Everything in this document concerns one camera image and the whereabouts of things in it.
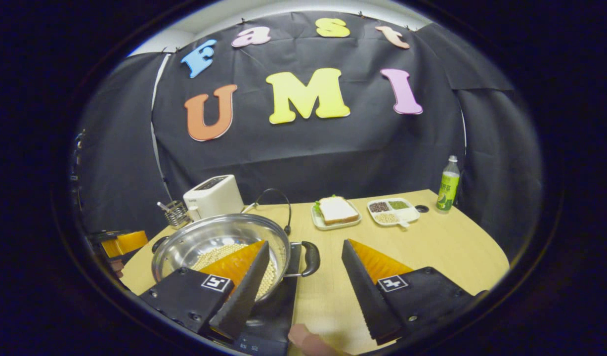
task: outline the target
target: bread slice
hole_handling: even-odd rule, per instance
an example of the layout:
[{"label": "bread slice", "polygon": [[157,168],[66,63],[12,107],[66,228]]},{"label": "bread slice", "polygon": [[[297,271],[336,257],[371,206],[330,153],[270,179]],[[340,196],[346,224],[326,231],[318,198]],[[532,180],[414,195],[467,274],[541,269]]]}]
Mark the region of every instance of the bread slice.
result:
[{"label": "bread slice", "polygon": [[358,220],[358,211],[342,196],[332,196],[319,200],[319,209],[326,225],[351,223]]}]

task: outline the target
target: bean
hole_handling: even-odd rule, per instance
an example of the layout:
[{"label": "bean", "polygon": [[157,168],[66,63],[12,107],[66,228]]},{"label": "bean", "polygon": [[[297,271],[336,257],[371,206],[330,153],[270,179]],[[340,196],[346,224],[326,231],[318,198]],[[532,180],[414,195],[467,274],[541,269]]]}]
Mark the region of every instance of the bean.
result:
[{"label": "bean", "polygon": [[371,203],[369,205],[369,210],[371,210],[373,213],[378,213],[378,212],[388,212],[389,208],[387,207],[387,204],[385,204],[382,201],[379,201],[378,203]]},{"label": "bean", "polygon": [[404,209],[409,207],[404,201],[390,201],[389,205],[391,205],[391,207],[394,209]]},{"label": "bean", "polygon": [[[201,270],[202,268],[211,265],[215,261],[224,259],[224,257],[231,255],[231,253],[241,250],[246,246],[247,245],[243,245],[240,243],[234,243],[231,245],[224,245],[218,248],[214,248],[213,250],[200,255],[198,257],[198,261],[196,261],[196,263],[191,266],[191,269]],[[266,266],[266,271],[262,277],[262,282],[260,282],[260,288],[258,289],[256,300],[265,295],[268,289],[270,289],[273,282],[275,281],[275,274],[275,266],[273,266],[272,263],[270,263],[269,261],[268,266]]]},{"label": "bean", "polygon": [[378,214],[376,220],[380,223],[397,223],[398,219],[394,214]]}]

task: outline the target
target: cable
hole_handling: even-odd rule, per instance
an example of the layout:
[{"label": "cable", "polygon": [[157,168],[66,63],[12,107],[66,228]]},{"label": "cable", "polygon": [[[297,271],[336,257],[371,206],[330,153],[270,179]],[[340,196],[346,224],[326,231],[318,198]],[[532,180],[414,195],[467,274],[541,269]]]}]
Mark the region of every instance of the cable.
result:
[{"label": "cable", "polygon": [[275,189],[275,188],[269,188],[266,189],[265,191],[262,192],[262,194],[260,194],[260,196],[258,196],[258,198],[253,202],[253,204],[251,205],[259,205],[259,201],[260,199],[267,193],[270,191],[276,191],[279,194],[281,194],[281,196],[284,197],[284,199],[286,200],[286,203],[288,203],[288,223],[287,225],[284,227],[284,232],[286,233],[286,236],[290,235],[290,218],[293,216],[293,212],[292,209],[290,208],[290,201],[288,200],[288,197],[286,196],[286,194],[284,194],[282,191],[280,191],[279,189]]}]

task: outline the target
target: pot handle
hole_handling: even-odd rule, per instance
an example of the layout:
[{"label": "pot handle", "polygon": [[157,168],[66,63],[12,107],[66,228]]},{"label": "pot handle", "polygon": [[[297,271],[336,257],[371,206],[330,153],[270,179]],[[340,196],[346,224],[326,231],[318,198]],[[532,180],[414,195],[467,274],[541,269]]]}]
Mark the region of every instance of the pot handle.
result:
[{"label": "pot handle", "polygon": [[155,253],[155,252],[156,252],[156,250],[158,250],[158,249],[159,249],[159,246],[160,246],[160,245],[163,243],[163,241],[165,241],[165,240],[166,240],[168,237],[169,237],[169,236],[164,236],[164,237],[161,237],[161,238],[159,239],[159,241],[156,241],[156,242],[154,243],[154,245],[152,245],[152,253]]},{"label": "pot handle", "polygon": [[301,273],[290,273],[285,274],[284,277],[308,277],[309,275],[317,272],[319,266],[321,265],[321,256],[319,255],[319,248],[311,242],[301,241],[301,242],[291,242],[290,246],[294,245],[302,245],[305,247],[305,269]]}]

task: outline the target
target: utensil holder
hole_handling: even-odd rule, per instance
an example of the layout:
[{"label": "utensil holder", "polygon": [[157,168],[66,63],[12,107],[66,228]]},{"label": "utensil holder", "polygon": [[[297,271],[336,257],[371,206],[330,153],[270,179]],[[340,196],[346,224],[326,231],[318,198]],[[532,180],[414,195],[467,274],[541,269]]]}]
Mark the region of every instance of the utensil holder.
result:
[{"label": "utensil holder", "polygon": [[187,215],[187,209],[182,201],[174,200],[167,204],[166,207],[170,211],[165,212],[165,218],[168,219],[168,224],[172,228],[178,230],[189,223],[190,217]]}]

